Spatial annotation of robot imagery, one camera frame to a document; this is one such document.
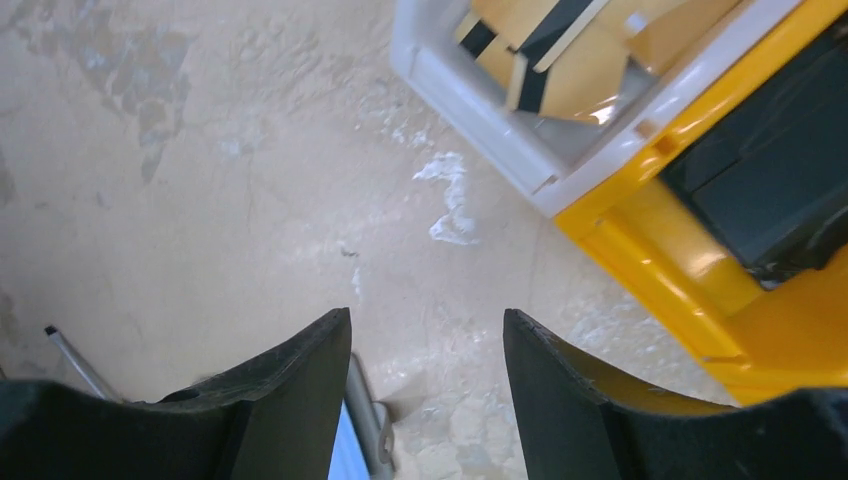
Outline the grey leather card holder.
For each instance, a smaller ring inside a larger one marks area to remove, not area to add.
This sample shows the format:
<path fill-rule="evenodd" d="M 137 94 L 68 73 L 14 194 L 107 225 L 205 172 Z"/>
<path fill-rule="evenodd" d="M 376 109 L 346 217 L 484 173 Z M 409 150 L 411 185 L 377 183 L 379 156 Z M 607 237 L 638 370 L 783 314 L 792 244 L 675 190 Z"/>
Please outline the grey leather card holder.
<path fill-rule="evenodd" d="M 394 479 L 394 440 L 389 409 L 372 398 L 352 353 L 328 479 Z"/>

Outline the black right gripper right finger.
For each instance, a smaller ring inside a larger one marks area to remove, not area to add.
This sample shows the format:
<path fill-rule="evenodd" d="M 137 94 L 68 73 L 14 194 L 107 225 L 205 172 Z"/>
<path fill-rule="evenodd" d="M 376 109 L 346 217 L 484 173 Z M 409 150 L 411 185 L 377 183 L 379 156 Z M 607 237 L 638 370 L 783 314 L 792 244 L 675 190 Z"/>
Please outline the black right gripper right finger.
<path fill-rule="evenodd" d="M 645 382 L 517 309 L 504 354 L 533 479 L 843 479 L 847 392 L 802 388 L 748 407 Z"/>

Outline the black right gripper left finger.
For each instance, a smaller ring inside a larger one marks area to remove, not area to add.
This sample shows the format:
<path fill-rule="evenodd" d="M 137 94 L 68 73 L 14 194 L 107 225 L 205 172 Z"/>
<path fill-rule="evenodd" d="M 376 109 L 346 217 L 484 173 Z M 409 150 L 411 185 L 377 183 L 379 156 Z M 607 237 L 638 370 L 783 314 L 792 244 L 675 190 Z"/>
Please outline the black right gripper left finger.
<path fill-rule="evenodd" d="M 1 384 L 5 479 L 324 479 L 351 320 L 333 309 L 283 343 L 155 403 L 54 381 Z"/>

